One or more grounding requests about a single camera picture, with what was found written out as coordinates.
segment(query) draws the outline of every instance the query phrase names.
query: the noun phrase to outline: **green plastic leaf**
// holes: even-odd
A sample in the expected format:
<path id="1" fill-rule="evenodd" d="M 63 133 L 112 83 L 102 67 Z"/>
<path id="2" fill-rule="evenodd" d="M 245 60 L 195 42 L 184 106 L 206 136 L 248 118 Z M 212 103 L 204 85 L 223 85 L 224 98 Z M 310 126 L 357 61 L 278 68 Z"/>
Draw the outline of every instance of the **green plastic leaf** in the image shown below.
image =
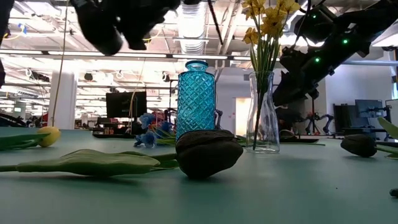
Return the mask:
<path id="1" fill-rule="evenodd" d="M 387 159 L 395 159 L 398 160 L 398 154 L 390 154 L 388 156 L 386 156 Z"/>
<path id="2" fill-rule="evenodd" d="M 174 160 L 176 158 L 176 156 L 177 156 L 176 153 L 149 156 L 147 154 L 144 154 L 144 153 L 141 153 L 141 152 L 135 152 L 135 151 L 120 152 L 120 154 L 128 154 L 128 155 L 135 155 L 135 156 L 147 156 L 147 157 L 151 157 L 153 159 L 156 159 L 156 160 L 158 160 L 160 162 Z"/>
<path id="3" fill-rule="evenodd" d="M 179 166 L 176 160 L 162 161 L 160 165 L 153 167 L 151 171 L 170 170 L 178 168 Z"/>
<path id="4" fill-rule="evenodd" d="M 91 149 L 81 149 L 62 156 L 16 165 L 19 172 L 70 172 L 80 175 L 111 177 L 123 174 L 145 174 L 160 162 L 147 156 L 108 154 Z"/>
<path id="5" fill-rule="evenodd" d="M 35 140 L 35 139 L 43 139 L 48 136 L 50 133 L 43 134 L 21 134 L 16 136 L 4 136 L 0 137 L 0 150 L 9 146 L 17 146 L 20 144 L 24 144 L 27 141 Z"/>
<path id="6" fill-rule="evenodd" d="M 5 151 L 5 150 L 15 150 L 15 149 L 27 149 L 30 147 L 36 147 L 37 144 L 41 141 L 42 139 L 33 139 L 33 140 L 28 140 L 28 141 L 22 141 L 19 142 L 17 145 L 13 145 L 13 146 L 6 146 L 6 147 L 2 147 L 0 148 L 0 151 Z"/>
<path id="7" fill-rule="evenodd" d="M 398 139 L 398 127 L 391 124 L 384 118 L 378 118 L 379 124 L 387 131 L 387 133 L 394 139 Z"/>

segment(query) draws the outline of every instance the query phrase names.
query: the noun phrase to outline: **computer monitor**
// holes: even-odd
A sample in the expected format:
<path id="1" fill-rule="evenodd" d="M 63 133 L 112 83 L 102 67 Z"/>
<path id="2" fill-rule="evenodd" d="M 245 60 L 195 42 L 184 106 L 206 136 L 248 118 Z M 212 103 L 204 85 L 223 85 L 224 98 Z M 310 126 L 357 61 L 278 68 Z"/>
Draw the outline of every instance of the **computer monitor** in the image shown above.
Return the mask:
<path id="1" fill-rule="evenodd" d="M 107 93 L 106 94 L 106 116 L 108 118 L 130 118 L 130 102 L 132 92 Z M 136 118 L 147 112 L 147 92 L 138 91 L 132 102 L 132 115 Z"/>
<path id="2" fill-rule="evenodd" d="M 355 100 L 357 116 L 359 118 L 383 117 L 383 102 L 381 100 Z"/>

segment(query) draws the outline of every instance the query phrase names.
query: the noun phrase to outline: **yellow flower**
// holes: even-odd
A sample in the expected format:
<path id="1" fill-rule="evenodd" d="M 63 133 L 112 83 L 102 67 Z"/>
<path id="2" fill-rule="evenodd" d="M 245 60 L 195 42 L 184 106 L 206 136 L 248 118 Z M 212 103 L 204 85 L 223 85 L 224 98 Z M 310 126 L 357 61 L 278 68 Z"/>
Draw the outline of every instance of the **yellow flower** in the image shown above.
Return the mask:
<path id="1" fill-rule="evenodd" d="M 292 13 L 300 9 L 300 4 L 294 0 L 277 0 L 276 8 L 285 13 Z"/>
<path id="2" fill-rule="evenodd" d="M 258 9 L 264 7 L 266 3 L 266 0 L 253 0 L 254 6 L 256 6 Z"/>
<path id="3" fill-rule="evenodd" d="M 246 20 L 252 18 L 254 16 L 258 16 L 259 14 L 263 14 L 265 11 L 264 4 L 266 0 L 245 0 L 242 3 L 242 6 L 246 9 Z"/>
<path id="4" fill-rule="evenodd" d="M 250 27 L 248 28 L 248 30 L 246 31 L 246 35 L 243 38 L 243 41 L 247 44 L 258 44 L 259 42 L 259 34 L 256 31 L 256 29 Z"/>
<path id="5" fill-rule="evenodd" d="M 270 35 L 271 37 L 280 37 L 284 24 L 282 23 L 285 19 L 285 15 L 281 14 L 279 9 L 267 8 L 265 11 L 267 17 L 262 19 L 261 24 L 261 35 Z"/>
<path id="6" fill-rule="evenodd" d="M 245 8 L 245 7 L 249 7 L 249 6 L 253 5 L 253 1 L 256 1 L 256 0 L 244 0 L 244 2 L 242 3 L 242 7 Z"/>

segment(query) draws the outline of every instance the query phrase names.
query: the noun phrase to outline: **textured blue bottle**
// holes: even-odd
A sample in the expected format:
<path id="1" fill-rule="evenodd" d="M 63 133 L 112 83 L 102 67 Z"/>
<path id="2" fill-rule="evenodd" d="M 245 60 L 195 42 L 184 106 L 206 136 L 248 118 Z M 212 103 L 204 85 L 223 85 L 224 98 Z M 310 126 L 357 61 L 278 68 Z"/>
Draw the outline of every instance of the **textured blue bottle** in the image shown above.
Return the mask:
<path id="1" fill-rule="evenodd" d="M 215 128 L 215 80 L 206 72 L 208 64 L 190 61 L 178 76 L 177 136 Z"/>

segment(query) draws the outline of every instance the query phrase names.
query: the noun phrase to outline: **fluorescent light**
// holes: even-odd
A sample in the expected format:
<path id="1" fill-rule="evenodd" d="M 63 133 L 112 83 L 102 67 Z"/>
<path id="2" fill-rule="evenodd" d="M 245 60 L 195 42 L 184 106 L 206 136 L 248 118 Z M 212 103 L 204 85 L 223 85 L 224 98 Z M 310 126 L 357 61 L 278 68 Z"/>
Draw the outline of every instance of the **fluorescent light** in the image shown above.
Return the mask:
<path id="1" fill-rule="evenodd" d="M 166 54 L 117 53 L 114 56 L 117 56 L 117 57 L 166 58 Z"/>
<path id="2" fill-rule="evenodd" d="M 173 55 L 173 58 L 186 58 L 186 59 L 220 59 L 226 60 L 227 56 L 220 56 L 220 55 Z"/>
<path id="3" fill-rule="evenodd" d="M 391 35 L 372 45 L 372 47 L 389 47 L 398 45 L 398 34 Z"/>
<path id="4" fill-rule="evenodd" d="M 49 51 L 50 55 L 62 55 L 62 51 Z M 72 56 L 104 56 L 101 52 L 65 52 L 64 55 Z"/>
<path id="5" fill-rule="evenodd" d="M 42 54 L 39 50 L 6 50 L 1 49 L 0 54 Z"/>
<path id="6" fill-rule="evenodd" d="M 249 56 L 246 56 L 246 57 L 243 57 L 243 56 L 235 56 L 234 57 L 234 60 L 246 60 L 246 61 L 250 61 L 250 57 Z"/>
<path id="7" fill-rule="evenodd" d="M 62 51 L 49 51 L 50 55 L 62 55 Z M 104 56 L 101 52 L 65 52 L 69 56 Z M 166 54 L 140 54 L 140 53 L 117 53 L 115 57 L 142 57 L 142 58 L 166 58 Z"/>

